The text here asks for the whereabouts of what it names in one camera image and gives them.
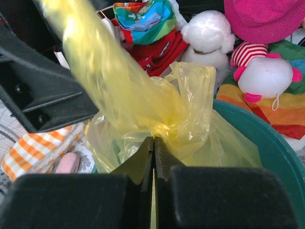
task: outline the pink hat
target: pink hat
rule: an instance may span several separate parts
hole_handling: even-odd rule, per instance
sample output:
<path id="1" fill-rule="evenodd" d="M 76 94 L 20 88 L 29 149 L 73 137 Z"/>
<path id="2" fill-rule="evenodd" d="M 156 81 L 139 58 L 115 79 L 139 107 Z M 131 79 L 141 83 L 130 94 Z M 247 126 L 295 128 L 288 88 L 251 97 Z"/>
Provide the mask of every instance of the pink hat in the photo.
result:
<path id="1" fill-rule="evenodd" d="M 305 0 L 224 0 L 224 11 L 242 40 L 269 44 L 297 30 L 305 17 Z"/>

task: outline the plush dog head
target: plush dog head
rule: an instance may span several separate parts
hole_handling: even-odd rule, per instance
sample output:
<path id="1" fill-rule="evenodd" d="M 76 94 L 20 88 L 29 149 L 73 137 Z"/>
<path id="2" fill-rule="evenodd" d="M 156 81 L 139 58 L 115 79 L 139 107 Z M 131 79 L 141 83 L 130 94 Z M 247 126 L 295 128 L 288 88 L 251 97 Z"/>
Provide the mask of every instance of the plush dog head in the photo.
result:
<path id="1" fill-rule="evenodd" d="M 195 50 L 226 54 L 233 50 L 235 36 L 227 18 L 220 12 L 208 10 L 197 14 L 181 31 L 183 39 Z"/>

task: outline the green bin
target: green bin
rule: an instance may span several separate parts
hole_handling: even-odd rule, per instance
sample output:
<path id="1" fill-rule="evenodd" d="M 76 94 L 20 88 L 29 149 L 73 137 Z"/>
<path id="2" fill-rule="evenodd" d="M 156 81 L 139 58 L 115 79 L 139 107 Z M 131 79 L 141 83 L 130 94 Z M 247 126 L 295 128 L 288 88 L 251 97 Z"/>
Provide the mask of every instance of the green bin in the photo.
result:
<path id="1" fill-rule="evenodd" d="M 290 197 L 300 229 L 305 229 L 305 168 L 294 150 L 278 132 L 256 115 L 215 99 L 213 108 L 258 146 L 263 166 L 280 178 Z"/>

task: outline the plastic bag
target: plastic bag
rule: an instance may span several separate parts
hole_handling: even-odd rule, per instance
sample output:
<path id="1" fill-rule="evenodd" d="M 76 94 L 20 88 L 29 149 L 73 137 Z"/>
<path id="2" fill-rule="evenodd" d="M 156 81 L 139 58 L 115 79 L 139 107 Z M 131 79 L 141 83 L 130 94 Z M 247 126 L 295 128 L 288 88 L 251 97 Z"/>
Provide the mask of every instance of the plastic bag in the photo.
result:
<path id="1" fill-rule="evenodd" d="M 99 172 L 111 172 L 147 136 L 162 137 L 189 166 L 260 167 L 257 147 L 212 110 L 215 69 L 174 63 L 149 78 L 86 0 L 39 0 L 62 37 L 73 75 L 100 112 L 87 134 Z"/>

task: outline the orange checkered cloth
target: orange checkered cloth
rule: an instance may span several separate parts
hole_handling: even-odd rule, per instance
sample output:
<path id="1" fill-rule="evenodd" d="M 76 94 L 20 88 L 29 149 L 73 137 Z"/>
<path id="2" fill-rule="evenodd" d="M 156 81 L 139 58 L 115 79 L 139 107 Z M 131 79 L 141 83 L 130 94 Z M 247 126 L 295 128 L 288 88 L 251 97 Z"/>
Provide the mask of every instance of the orange checkered cloth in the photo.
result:
<path id="1" fill-rule="evenodd" d="M 83 131 L 84 123 L 78 123 L 48 133 L 26 133 L 4 157 L 2 171 L 12 181 L 28 173 L 51 173 Z"/>

